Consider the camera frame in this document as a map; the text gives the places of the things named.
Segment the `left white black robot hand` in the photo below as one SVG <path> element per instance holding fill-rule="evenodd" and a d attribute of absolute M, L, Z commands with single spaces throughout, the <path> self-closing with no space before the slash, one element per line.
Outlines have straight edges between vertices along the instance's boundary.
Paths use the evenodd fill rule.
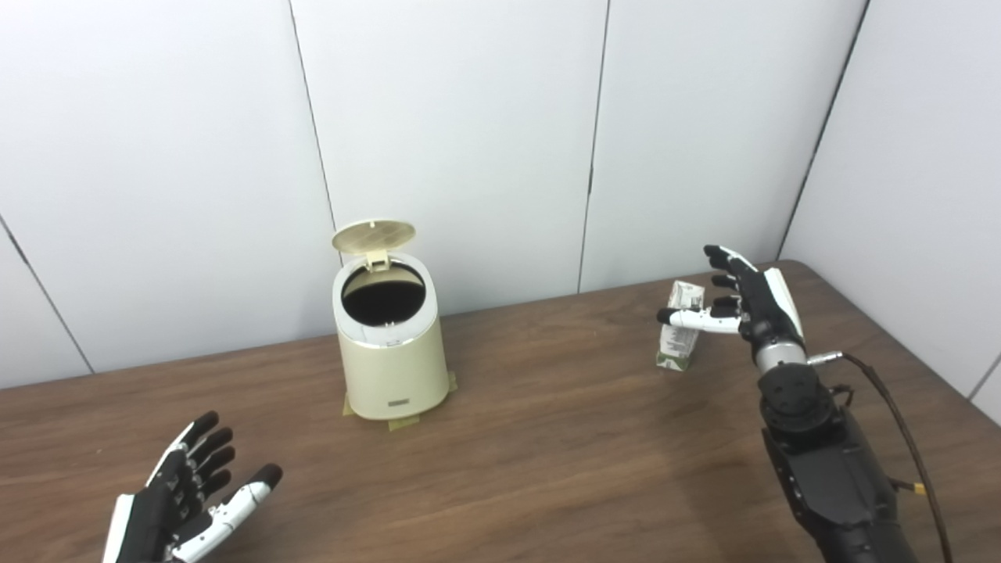
<path fill-rule="evenodd" d="M 144 486 L 117 497 L 104 562 L 199 562 L 218 548 L 278 488 L 279 464 L 265 464 L 211 506 L 231 480 L 235 433 L 215 411 L 190 421 L 155 464 Z"/>

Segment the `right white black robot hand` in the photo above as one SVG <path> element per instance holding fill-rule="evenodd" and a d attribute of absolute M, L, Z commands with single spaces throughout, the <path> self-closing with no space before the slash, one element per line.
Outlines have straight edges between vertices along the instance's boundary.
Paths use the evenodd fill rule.
<path fill-rule="evenodd" d="M 761 373 L 780 364 L 807 364 L 802 323 L 782 271 L 759 270 L 725 246 L 707 245 L 703 252 L 711 267 L 722 271 L 712 284 L 733 295 L 716 299 L 710 307 L 664 307 L 655 314 L 657 321 L 707 334 L 739 335 L 751 346 Z"/>

